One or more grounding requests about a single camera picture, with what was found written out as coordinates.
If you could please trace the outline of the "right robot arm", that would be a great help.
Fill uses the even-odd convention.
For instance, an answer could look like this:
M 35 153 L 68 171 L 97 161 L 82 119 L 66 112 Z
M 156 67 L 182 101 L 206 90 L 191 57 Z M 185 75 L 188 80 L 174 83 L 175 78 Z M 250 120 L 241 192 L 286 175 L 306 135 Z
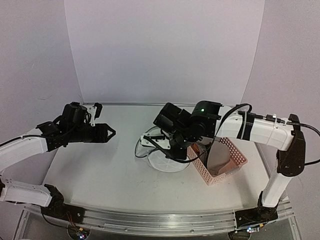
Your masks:
M 188 112 L 168 102 L 153 124 L 168 135 L 169 148 L 154 141 L 152 144 L 166 158 L 178 163 L 186 162 L 187 148 L 202 138 L 210 139 L 206 152 L 213 151 L 215 138 L 238 139 L 276 148 L 277 169 L 261 193 L 260 204 L 252 209 L 251 216 L 257 222 L 271 214 L 292 178 L 301 174 L 307 165 L 318 163 L 305 162 L 306 141 L 301 129 L 308 128 L 316 133 L 319 130 L 301 123 L 295 114 L 278 118 L 275 114 L 253 113 L 250 104 L 229 107 L 207 100 L 198 102 L 193 111 Z

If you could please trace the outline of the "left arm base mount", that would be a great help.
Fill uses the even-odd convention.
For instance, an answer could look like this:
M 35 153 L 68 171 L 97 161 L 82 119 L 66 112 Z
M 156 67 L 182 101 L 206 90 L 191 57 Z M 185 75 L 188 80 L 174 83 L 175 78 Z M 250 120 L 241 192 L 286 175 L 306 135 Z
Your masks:
M 48 200 L 40 206 L 44 216 L 68 221 L 72 227 L 83 222 L 85 209 L 83 207 L 65 203 L 62 193 L 53 185 L 44 184 L 48 192 Z

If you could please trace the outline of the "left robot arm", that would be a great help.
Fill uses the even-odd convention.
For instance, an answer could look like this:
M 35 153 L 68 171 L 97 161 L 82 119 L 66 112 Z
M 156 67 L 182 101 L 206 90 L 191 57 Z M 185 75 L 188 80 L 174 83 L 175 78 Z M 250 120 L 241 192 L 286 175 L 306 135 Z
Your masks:
M 30 131 L 0 145 L 0 171 L 34 156 L 53 152 L 70 143 L 105 144 L 116 130 L 107 123 L 97 123 L 103 106 L 96 102 L 86 107 L 78 102 L 64 106 L 62 114 L 52 121 L 38 124 Z M 13 204 L 32 204 L 47 208 L 57 219 L 67 214 L 64 197 L 50 184 L 31 184 L 1 177 L 0 200 Z

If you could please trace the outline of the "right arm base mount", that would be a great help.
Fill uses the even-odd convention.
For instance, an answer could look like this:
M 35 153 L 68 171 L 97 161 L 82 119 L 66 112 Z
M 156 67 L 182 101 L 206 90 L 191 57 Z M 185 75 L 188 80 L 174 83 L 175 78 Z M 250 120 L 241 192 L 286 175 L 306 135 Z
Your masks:
M 275 207 L 266 207 L 262 203 L 262 192 L 258 198 L 257 206 L 235 212 L 236 230 L 244 230 L 249 227 L 256 227 L 260 224 L 267 224 L 278 219 L 277 203 Z

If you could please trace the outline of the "pink perforated plastic basket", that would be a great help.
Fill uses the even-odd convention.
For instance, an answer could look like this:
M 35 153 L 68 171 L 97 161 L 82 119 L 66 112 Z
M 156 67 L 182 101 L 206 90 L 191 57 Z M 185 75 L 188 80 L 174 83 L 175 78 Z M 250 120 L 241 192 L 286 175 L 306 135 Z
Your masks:
M 192 163 L 208 186 L 231 176 L 248 163 L 230 138 L 219 137 L 207 152 L 206 147 L 201 142 L 194 143 L 188 147 L 187 156 L 195 159 Z

